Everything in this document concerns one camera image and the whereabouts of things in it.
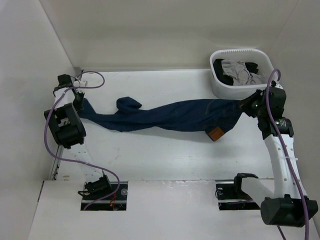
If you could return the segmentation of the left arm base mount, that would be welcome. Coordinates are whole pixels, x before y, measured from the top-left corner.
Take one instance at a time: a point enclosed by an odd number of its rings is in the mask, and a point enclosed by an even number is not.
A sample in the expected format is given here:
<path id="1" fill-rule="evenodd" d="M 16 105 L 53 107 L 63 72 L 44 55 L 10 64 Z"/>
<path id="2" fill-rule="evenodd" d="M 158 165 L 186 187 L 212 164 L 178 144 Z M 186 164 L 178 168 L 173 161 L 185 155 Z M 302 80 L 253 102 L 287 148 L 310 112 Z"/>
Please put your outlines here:
<path id="1" fill-rule="evenodd" d="M 128 182 L 110 182 L 104 175 L 97 181 L 84 184 L 81 211 L 125 211 L 127 209 Z"/>

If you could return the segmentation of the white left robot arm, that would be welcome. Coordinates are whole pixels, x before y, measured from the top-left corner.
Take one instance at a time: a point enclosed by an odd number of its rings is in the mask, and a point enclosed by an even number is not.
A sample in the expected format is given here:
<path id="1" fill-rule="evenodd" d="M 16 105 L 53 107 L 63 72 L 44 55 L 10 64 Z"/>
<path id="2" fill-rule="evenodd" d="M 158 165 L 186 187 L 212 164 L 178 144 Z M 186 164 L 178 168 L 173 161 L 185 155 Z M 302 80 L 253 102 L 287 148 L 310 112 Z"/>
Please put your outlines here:
<path id="1" fill-rule="evenodd" d="M 59 75 L 57 80 L 58 86 L 53 90 L 57 104 L 53 110 L 44 112 L 48 128 L 55 142 L 72 154 L 71 160 L 79 163 L 84 172 L 84 190 L 78 194 L 84 200 L 108 199 L 112 195 L 112 185 L 102 169 L 92 167 L 94 161 L 85 143 L 87 133 L 78 115 L 83 108 L 84 93 L 74 88 L 68 74 Z"/>

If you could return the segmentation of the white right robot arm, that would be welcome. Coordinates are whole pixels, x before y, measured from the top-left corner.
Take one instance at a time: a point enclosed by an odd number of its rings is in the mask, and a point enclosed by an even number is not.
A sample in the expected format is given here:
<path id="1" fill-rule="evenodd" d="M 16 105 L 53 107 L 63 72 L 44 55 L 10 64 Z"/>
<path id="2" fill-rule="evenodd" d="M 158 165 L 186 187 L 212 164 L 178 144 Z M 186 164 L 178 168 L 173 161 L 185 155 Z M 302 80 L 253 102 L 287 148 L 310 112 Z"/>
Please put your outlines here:
<path id="1" fill-rule="evenodd" d="M 258 120 L 267 147 L 274 179 L 274 190 L 265 187 L 253 173 L 238 173 L 232 192 L 238 198 L 248 195 L 260 208 L 266 225 L 306 227 L 317 212 L 301 183 L 294 153 L 292 122 L 283 116 L 286 92 L 277 87 L 256 90 L 246 98 L 246 113 Z"/>

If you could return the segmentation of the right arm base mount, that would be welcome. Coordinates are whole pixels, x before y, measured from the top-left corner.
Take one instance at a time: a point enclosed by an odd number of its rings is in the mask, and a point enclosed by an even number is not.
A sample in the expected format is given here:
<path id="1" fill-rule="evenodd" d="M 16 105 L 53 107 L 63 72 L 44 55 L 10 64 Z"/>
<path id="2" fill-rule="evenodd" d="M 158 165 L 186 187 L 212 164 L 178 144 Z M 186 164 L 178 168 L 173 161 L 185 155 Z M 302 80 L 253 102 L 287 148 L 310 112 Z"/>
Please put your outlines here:
<path id="1" fill-rule="evenodd" d="M 232 180 L 216 181 L 215 197 L 220 211 L 259 210 L 260 207 L 246 193 L 235 191 Z"/>

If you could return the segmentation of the dark blue denim trousers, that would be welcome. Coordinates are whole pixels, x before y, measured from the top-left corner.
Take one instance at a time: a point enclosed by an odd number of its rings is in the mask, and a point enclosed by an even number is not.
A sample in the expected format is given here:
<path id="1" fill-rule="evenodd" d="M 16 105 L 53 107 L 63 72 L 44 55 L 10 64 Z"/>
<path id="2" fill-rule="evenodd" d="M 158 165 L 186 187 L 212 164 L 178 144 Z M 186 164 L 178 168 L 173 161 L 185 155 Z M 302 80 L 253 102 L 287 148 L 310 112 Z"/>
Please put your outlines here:
<path id="1" fill-rule="evenodd" d="M 116 101 L 114 114 L 97 113 L 87 99 L 78 111 L 82 119 L 118 132 L 133 132 L 152 127 L 176 132 L 205 132 L 217 141 L 237 124 L 243 111 L 238 100 L 194 99 L 170 103 L 149 110 L 131 97 Z"/>

